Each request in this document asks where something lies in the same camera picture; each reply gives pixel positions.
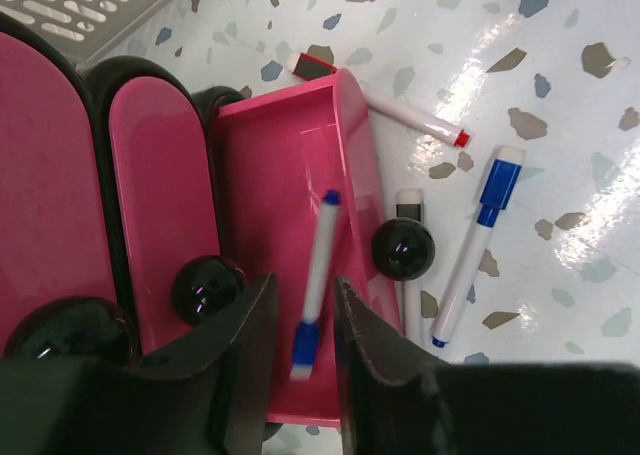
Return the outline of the blue whiteboard marker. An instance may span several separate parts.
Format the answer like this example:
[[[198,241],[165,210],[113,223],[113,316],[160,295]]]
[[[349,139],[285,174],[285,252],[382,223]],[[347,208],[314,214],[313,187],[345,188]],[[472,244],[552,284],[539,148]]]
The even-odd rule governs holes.
[[[334,236],[342,205],[339,191],[331,189],[321,200],[316,220],[309,272],[300,322],[292,347],[291,380],[308,380],[312,374],[321,340],[321,315]]]
[[[444,348],[452,341],[493,229],[508,205],[524,159],[525,151],[520,148],[503,145],[497,151],[480,195],[477,216],[432,324],[431,343],[436,348]]]

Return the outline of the pink top drawer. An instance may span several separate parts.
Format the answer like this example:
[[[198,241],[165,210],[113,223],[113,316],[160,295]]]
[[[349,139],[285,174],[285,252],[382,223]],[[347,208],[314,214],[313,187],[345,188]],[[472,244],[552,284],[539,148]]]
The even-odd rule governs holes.
[[[44,55],[1,37],[1,339],[59,298],[116,299],[85,106]]]

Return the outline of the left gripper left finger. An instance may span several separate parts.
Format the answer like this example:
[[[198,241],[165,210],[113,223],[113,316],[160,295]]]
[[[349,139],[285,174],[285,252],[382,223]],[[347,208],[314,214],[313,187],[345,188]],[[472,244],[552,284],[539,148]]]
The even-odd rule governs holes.
[[[278,325],[278,279],[258,279],[140,364],[88,357],[1,364],[5,454],[257,454]]]

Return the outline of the black drawer cabinet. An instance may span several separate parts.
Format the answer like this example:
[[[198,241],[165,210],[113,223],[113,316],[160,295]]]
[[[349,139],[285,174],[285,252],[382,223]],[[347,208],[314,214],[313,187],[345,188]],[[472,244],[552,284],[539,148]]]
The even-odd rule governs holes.
[[[1,19],[1,355],[130,366],[228,305],[205,125],[159,65],[116,56],[78,71]]]

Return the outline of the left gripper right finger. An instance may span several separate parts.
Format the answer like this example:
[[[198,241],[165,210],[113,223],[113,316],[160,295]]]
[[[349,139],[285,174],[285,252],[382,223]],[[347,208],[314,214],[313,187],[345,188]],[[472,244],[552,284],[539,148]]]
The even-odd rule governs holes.
[[[347,454],[635,454],[630,365],[448,364],[334,283],[334,343]]]

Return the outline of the pink drawer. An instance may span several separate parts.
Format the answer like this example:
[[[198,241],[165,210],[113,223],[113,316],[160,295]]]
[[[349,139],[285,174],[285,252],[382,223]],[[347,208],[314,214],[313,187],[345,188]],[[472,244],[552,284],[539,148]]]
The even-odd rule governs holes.
[[[144,352],[189,327],[170,295],[189,261],[219,252],[204,129],[190,99],[161,78],[117,90],[109,133]]]
[[[116,299],[85,106],[44,55],[1,37],[1,339],[59,298]]]
[[[342,197],[330,277],[348,279],[372,311],[394,328],[402,325],[394,283],[372,261],[371,239],[386,212],[361,88],[343,69],[235,102],[220,109],[208,137],[221,250],[249,278],[271,272],[279,283],[268,418],[337,427],[331,297],[311,377],[289,377],[318,207],[328,190]]]

